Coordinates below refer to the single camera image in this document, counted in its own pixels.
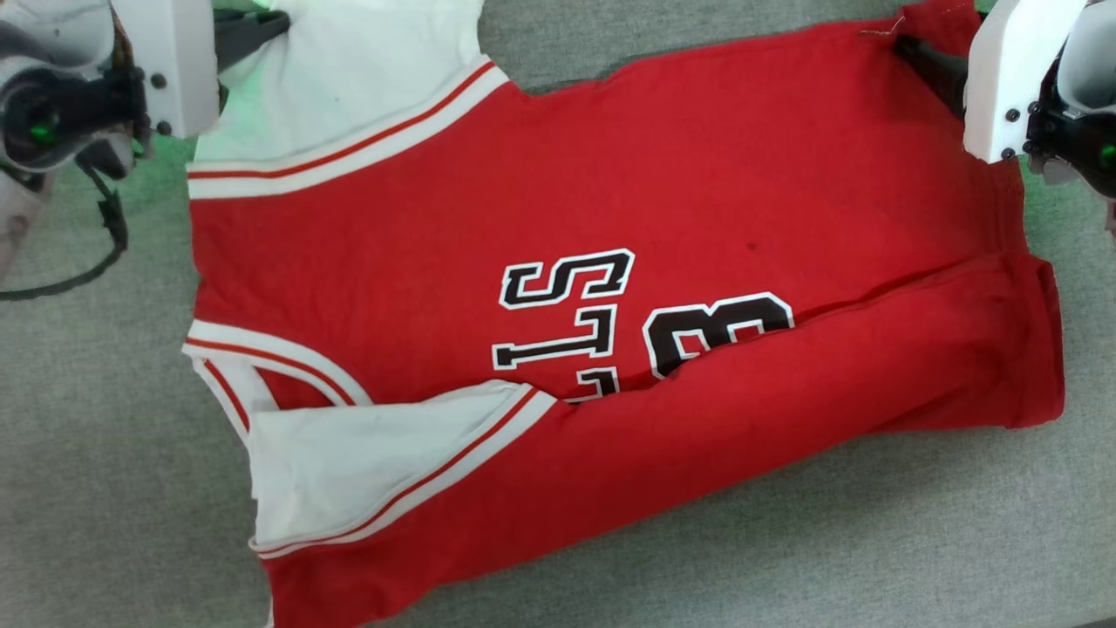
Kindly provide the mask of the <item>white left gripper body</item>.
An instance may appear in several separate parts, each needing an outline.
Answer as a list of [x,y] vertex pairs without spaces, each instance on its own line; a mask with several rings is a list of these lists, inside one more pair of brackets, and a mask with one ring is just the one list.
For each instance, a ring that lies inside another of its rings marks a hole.
[[162,134],[218,119],[208,1],[4,1],[3,187],[86,163],[128,176]]

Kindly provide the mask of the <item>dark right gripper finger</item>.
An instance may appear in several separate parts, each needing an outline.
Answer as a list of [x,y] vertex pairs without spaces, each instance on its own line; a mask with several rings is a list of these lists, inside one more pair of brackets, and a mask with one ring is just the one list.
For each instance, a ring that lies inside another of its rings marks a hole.
[[934,91],[958,119],[966,112],[966,83],[969,64],[965,57],[949,55],[929,41],[901,35],[894,44],[894,54],[908,64],[923,83]]

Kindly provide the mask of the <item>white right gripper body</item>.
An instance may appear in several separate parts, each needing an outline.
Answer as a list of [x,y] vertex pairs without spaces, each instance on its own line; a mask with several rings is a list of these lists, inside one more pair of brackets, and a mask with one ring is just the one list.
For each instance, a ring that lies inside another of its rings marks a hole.
[[1050,182],[1113,199],[1112,1],[997,1],[970,47],[964,145],[1028,155]]

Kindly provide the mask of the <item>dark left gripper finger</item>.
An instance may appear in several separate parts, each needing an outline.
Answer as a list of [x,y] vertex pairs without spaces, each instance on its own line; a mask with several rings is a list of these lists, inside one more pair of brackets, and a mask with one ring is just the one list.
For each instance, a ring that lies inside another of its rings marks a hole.
[[289,31],[290,16],[282,10],[213,10],[218,73],[254,55],[264,44]]

